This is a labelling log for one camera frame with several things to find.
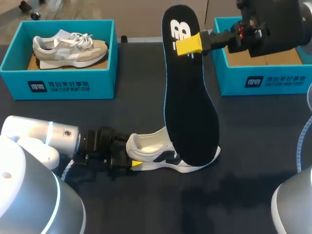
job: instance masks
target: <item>shoe tag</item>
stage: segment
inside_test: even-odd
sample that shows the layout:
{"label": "shoe tag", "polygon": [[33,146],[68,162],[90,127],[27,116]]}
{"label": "shoe tag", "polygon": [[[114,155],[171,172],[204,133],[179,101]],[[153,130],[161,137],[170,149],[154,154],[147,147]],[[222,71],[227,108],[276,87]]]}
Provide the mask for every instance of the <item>shoe tag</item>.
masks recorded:
{"label": "shoe tag", "polygon": [[70,33],[60,29],[59,32],[55,35],[57,38],[69,39]]}

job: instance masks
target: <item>black table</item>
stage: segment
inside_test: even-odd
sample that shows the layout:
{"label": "black table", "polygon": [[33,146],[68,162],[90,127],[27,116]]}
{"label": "black table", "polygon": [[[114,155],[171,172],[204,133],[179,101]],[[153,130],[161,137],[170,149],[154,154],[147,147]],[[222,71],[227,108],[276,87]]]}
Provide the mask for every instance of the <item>black table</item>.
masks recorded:
{"label": "black table", "polygon": [[[160,169],[111,180],[98,172],[78,188],[87,234],[276,233],[271,198],[296,173],[298,136],[311,115],[306,96],[221,97],[211,57],[205,79],[220,119],[218,160],[189,174]],[[165,82],[161,43],[120,44],[115,99],[14,101],[0,79],[0,123],[17,115],[82,131],[152,133],[164,126]]]}

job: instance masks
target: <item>logo on box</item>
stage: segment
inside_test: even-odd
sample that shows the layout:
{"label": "logo on box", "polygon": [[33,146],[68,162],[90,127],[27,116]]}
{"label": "logo on box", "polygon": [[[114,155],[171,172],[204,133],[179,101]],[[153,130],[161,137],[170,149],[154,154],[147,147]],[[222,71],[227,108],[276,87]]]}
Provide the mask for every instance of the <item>logo on box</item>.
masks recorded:
{"label": "logo on box", "polygon": [[248,77],[245,88],[259,88],[261,86],[263,77]]}
{"label": "logo on box", "polygon": [[29,88],[33,93],[46,93],[47,88],[45,87],[43,81],[28,81]]}

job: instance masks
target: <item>white sneaker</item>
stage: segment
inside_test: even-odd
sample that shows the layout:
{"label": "white sneaker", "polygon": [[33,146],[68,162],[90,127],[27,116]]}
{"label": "white sneaker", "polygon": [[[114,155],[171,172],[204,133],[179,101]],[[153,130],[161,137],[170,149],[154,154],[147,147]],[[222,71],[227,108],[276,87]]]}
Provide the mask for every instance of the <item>white sneaker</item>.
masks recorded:
{"label": "white sneaker", "polygon": [[201,167],[190,166],[180,159],[179,154],[175,151],[170,141],[167,128],[164,127],[152,134],[130,135],[126,151],[132,160],[143,162],[132,167],[133,171],[149,171],[168,167],[181,173],[188,173],[211,164],[219,156],[221,149],[218,147],[213,160],[207,165]]}
{"label": "white sneaker", "polygon": [[83,68],[99,62],[106,55],[108,45],[101,40],[92,40],[91,36],[72,33],[68,38],[34,37],[33,49],[39,60],[40,69],[53,69],[62,66]]}

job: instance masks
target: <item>shoe box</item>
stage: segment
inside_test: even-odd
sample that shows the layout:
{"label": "shoe box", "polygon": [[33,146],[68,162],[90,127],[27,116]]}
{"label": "shoe box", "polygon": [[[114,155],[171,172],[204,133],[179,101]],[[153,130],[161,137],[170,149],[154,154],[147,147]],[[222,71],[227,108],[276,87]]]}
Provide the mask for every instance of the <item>shoe box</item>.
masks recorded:
{"label": "shoe box", "polygon": [[[53,37],[59,30],[92,34],[109,45],[107,59],[88,68],[40,70],[33,38]],[[0,75],[15,100],[112,99],[115,92],[118,43],[114,20],[22,21],[0,67]]]}
{"label": "shoe box", "polygon": [[[230,30],[240,17],[215,18],[213,32]],[[306,94],[312,83],[312,56],[301,48],[251,58],[248,51],[212,51],[223,96]]]}

